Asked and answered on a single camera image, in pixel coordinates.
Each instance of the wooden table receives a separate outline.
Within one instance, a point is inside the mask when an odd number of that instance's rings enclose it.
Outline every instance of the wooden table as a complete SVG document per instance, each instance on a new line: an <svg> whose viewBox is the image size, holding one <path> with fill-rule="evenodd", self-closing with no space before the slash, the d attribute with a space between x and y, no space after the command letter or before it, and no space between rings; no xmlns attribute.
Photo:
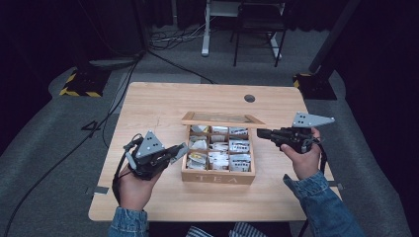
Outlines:
<svg viewBox="0 0 419 237"><path fill-rule="evenodd" d="M245 95L256 101L248 103ZM123 146L137 133L153 130L166 146L187 140L181 118L186 112L252 115L267 125L292 125L296 112L306 113L294 87L233 86L209 84L142 83L129 85L123 109L99 179L99 187L112 186L112 178L124 152ZM290 159L252 129L256 178L252 185L182 182L178 161L163 172L151 201L145 207L150 221L294 221L305 220L298 200L283 183L284 174L296 180ZM326 167L326 178L333 177ZM118 206L112 189L94 195L89 217L112 220Z"/></svg>

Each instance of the denim jacket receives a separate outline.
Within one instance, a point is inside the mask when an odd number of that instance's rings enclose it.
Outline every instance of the denim jacket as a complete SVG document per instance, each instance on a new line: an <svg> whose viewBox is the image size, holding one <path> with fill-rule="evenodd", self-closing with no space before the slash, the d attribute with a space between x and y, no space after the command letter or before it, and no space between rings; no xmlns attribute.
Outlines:
<svg viewBox="0 0 419 237"><path fill-rule="evenodd" d="M320 171L301 181L293 181L288 175L284 175L284 182L298 198L313 236L365 236L345 204L330 190ZM240 229L249 230L248 227L242 227L243 225L246 223L236 224L237 229L235 227L231 230L229 236L264 236L256 229L252 232L240 232ZM205 231L197 229L191 228L191 235L188 233L187 236L210 237ZM147 213L117 207L108 234L109 237L148 236Z"/></svg>

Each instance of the metal bracket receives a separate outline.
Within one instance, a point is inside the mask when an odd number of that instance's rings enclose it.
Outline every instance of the metal bracket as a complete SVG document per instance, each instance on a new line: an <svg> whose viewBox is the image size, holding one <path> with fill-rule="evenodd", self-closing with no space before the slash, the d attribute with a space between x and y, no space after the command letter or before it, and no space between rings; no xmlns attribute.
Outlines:
<svg viewBox="0 0 419 237"><path fill-rule="evenodd" d="M320 117L297 112L293 118L293 127L314 127L332 123L334 121L335 118Z"/></svg>
<svg viewBox="0 0 419 237"><path fill-rule="evenodd" d="M164 145L154 135L154 133L151 130L149 130L145 135L144 140L141 143L141 146L136 152L135 157L141 158L162 151L164 149Z"/></svg>

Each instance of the black office chair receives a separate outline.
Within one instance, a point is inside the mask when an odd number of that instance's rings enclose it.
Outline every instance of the black office chair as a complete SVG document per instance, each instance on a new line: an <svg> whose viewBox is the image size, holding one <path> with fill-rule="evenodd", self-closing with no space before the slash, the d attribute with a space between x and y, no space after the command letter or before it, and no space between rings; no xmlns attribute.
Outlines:
<svg viewBox="0 0 419 237"><path fill-rule="evenodd" d="M235 52L234 52L234 66L237 63L237 52L239 47L256 47L250 44L240 44L241 34L265 34L266 44L269 44L275 37L276 33L281 32L281 41L278 46L259 45L257 47L277 48L275 67L278 66L278 61L281 57L281 50L283 49L284 38L287 32L287 5L291 4L292 0L246 0L242 1L238 7L237 22L233 33L231 34L230 42L232 42L234 35L236 37Z"/></svg>

